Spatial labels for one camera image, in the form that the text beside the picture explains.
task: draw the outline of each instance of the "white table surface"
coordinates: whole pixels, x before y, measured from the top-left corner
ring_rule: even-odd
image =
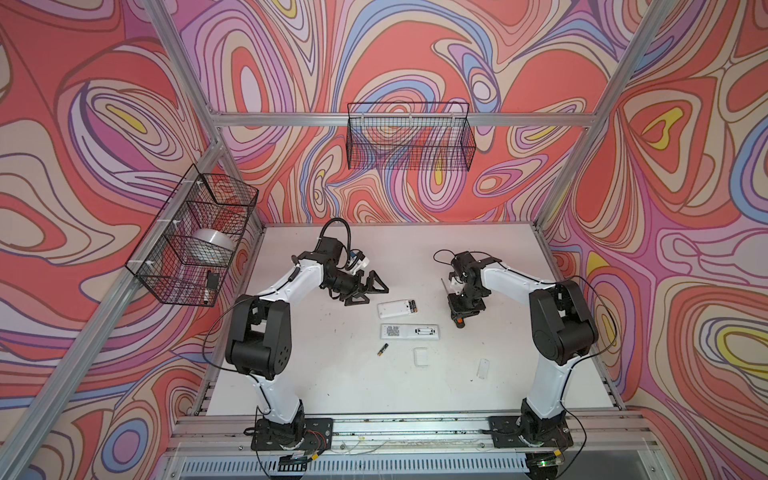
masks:
[[[290,256],[312,250],[320,227],[266,229],[247,293],[256,294],[293,267]],[[327,236],[346,242],[343,227]],[[436,263],[441,248],[480,250],[512,268],[552,279],[551,270],[527,224],[402,225],[352,227],[352,248],[369,258],[389,286],[362,306],[344,306],[327,290],[315,289],[291,305],[293,352],[281,379],[290,379],[309,414],[464,412],[515,410],[530,389],[538,351],[531,340],[528,309],[494,292],[486,310],[451,321],[441,277],[451,268]],[[449,261],[451,255],[438,257]],[[382,321],[376,304],[414,299],[414,316]],[[395,340],[382,356],[381,323],[436,323],[439,341]],[[425,347],[429,366],[416,367],[413,349]],[[480,359],[490,362],[486,379],[477,377]],[[252,415],[261,394],[238,373],[219,372],[207,415]],[[610,408],[612,403],[591,361],[576,366],[564,403],[568,408]]]

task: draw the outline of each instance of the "swirling wallpaper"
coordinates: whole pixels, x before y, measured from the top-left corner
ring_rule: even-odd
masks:
[[[765,2],[680,2],[545,230],[691,480],[768,478],[766,78]]]
[[[487,146],[478,147],[469,172],[350,171],[346,127],[270,129],[225,132],[243,177],[262,192],[258,208],[267,223],[337,216],[355,222],[532,220],[581,132],[488,129]]]
[[[643,0],[195,0],[174,21],[216,111],[346,111],[464,98],[592,111]]]
[[[140,2],[0,2],[0,442],[206,147]],[[252,242],[213,309],[139,292],[25,478],[148,475]]]
[[[646,9],[623,2],[204,0],[173,18],[215,111],[465,100],[590,112]],[[482,127],[466,172],[350,172],[346,128],[223,132],[269,223],[533,220],[581,129]]]

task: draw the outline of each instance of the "black wire basket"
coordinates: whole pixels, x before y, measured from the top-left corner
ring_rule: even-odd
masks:
[[[346,159],[350,170],[463,170],[475,137],[462,101],[347,104]]]
[[[162,303],[213,306],[259,191],[228,175],[201,174],[196,168],[194,172],[194,185],[159,241],[146,258],[129,260],[125,266]],[[219,232],[217,243],[205,240],[205,233],[212,231]]]

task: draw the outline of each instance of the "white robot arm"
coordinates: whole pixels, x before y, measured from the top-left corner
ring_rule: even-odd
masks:
[[[324,235],[326,228],[335,221],[347,228],[346,245]],[[356,255],[348,255],[346,262],[339,266],[344,248]],[[293,256],[291,260],[293,268],[271,287],[255,296],[242,295],[236,299],[224,350],[227,361],[238,372],[249,376],[269,404],[263,420],[266,433],[258,436],[266,438],[268,445],[276,443],[283,447],[297,445],[305,436],[301,400],[290,385],[290,379],[277,378],[286,368],[292,349],[290,306],[295,306],[317,287],[328,289],[331,298],[347,306],[368,303],[371,293],[389,292],[373,270],[363,280],[361,269],[368,264],[368,259],[360,250],[351,249],[349,225],[340,218],[326,223],[314,250]],[[252,329],[262,322],[266,322],[263,332]]]
[[[451,265],[451,287],[446,290],[451,318],[458,328],[465,327],[467,317],[485,309],[482,298],[492,290],[531,311],[531,336],[541,355],[515,434],[528,446],[540,446],[553,430],[565,427],[561,399],[568,373],[598,340],[581,289],[572,280],[552,283],[524,275],[494,257],[475,260],[471,252],[455,255]]]

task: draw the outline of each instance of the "white remote control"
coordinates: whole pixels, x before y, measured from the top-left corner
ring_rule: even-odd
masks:
[[[416,301],[413,299],[380,303],[378,308],[380,319],[390,318],[393,316],[414,315],[419,311],[416,308]]]
[[[437,325],[382,323],[382,340],[440,340]]]

